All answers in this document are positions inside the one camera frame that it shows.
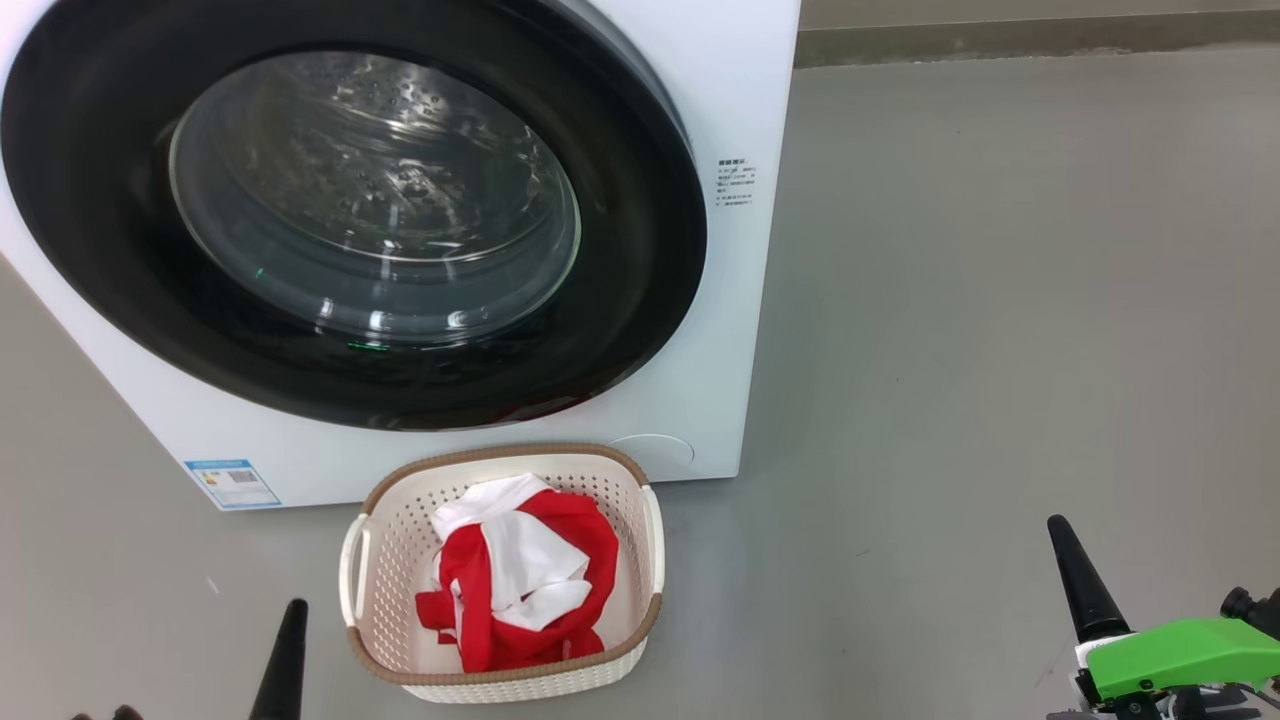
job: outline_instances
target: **wall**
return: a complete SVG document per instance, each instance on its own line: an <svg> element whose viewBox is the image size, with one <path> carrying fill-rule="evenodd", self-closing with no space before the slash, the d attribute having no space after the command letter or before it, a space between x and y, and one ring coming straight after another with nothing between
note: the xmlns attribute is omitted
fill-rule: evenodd
<svg viewBox="0 0 1280 720"><path fill-rule="evenodd" d="M804 0L801 29L1280 8L1280 0Z"/></svg>

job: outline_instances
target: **washing machine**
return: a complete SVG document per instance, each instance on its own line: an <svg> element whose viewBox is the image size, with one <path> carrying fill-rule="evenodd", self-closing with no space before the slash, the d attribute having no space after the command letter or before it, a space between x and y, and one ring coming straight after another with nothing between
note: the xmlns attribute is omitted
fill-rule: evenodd
<svg viewBox="0 0 1280 720"><path fill-rule="evenodd" d="M0 251L223 510L507 443L732 477L797 15L5 0Z"/></svg>

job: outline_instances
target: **red cloth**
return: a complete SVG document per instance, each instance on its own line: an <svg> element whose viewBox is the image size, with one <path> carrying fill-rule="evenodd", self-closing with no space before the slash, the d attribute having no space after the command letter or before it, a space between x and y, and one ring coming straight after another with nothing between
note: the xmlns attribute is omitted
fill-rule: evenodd
<svg viewBox="0 0 1280 720"><path fill-rule="evenodd" d="M543 491L520 510L541 520L590 557L584 579L591 583L591 592L581 607L540 632L502 623L493 616L490 607L489 550L480 525L454 530L440 550L440 585L445 589L419 593L417 618L424 628L453 629L453 594L448 588L453 580L458 582L463 603L458 652L466 673L512 670L604 652L604 643L591 628L613 592L618 565L618 538L613 528L596 509L595 501L580 495ZM440 642L454 641L440 634Z"/></svg>

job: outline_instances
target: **blue and white sticker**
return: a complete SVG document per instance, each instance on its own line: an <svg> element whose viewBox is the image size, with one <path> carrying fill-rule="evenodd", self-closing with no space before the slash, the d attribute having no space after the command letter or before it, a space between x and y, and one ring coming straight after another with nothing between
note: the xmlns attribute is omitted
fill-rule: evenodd
<svg viewBox="0 0 1280 720"><path fill-rule="evenodd" d="M186 462L196 483L223 510L278 507L280 498L248 460L192 460Z"/></svg>

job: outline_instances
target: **white plastic basket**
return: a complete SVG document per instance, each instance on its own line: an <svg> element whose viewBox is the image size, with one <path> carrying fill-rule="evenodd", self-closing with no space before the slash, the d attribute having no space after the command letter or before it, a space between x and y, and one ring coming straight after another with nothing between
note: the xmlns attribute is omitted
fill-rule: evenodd
<svg viewBox="0 0 1280 720"><path fill-rule="evenodd" d="M462 673L457 648L421 626L413 602L440 548L428 515L472 484L524 473L594 497L618 536L617 582L595 624L605 650L522 670ZM338 592L352 650L374 675L431 702L511 702L614 683L644 653L662 605L662 512L644 471L622 452L532 445L445 455L396 470L361 510L342 544Z"/></svg>

